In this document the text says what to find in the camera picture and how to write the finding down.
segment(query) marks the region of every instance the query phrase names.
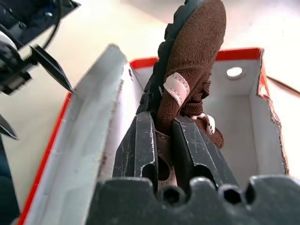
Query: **shoe sole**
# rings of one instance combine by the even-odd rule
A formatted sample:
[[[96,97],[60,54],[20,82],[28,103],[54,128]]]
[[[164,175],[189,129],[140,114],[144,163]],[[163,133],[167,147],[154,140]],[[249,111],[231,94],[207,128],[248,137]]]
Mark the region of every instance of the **shoe sole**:
[[[153,73],[144,89],[144,94],[141,98],[139,108],[136,114],[148,111],[151,113],[153,120],[156,120],[158,108],[162,99],[162,92],[164,90],[164,76],[166,73],[169,57],[175,40],[196,8],[209,0],[186,0],[184,5],[174,13],[173,23],[169,23],[165,29],[165,41],[158,47],[157,61],[153,66]]]

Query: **pink strap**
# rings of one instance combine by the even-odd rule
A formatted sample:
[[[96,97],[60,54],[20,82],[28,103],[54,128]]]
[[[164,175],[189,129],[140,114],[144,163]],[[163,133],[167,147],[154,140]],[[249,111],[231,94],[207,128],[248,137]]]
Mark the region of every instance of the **pink strap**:
[[[179,107],[189,94],[189,85],[179,73],[169,76],[164,83],[164,88],[176,100]]]

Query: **hole in box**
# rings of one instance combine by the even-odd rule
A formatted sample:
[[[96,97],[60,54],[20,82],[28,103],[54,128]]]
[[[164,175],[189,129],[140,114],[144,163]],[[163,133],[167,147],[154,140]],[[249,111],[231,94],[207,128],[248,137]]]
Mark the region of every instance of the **hole in box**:
[[[229,79],[236,79],[241,77],[243,74],[243,69],[241,67],[232,67],[227,70],[227,76]]]

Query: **screw hole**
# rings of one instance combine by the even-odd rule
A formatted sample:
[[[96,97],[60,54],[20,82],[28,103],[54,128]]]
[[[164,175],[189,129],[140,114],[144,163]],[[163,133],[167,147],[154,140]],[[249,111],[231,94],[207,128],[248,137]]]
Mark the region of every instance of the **screw hole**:
[[[168,189],[164,192],[164,202],[168,205],[175,205],[179,202],[179,193],[174,189]]]
[[[224,198],[231,204],[238,204],[242,201],[240,194],[233,189],[225,190]]]

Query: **brown shoe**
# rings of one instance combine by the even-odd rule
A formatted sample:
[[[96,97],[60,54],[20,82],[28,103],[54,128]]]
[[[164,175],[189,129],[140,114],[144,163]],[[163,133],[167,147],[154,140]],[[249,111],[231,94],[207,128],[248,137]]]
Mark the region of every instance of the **brown shoe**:
[[[221,148],[223,136],[214,128],[212,117],[203,114],[202,99],[209,95],[208,81],[223,43],[226,13],[221,0],[203,1],[189,17],[172,47],[164,77],[156,129],[171,134],[177,115],[194,119],[197,126]]]

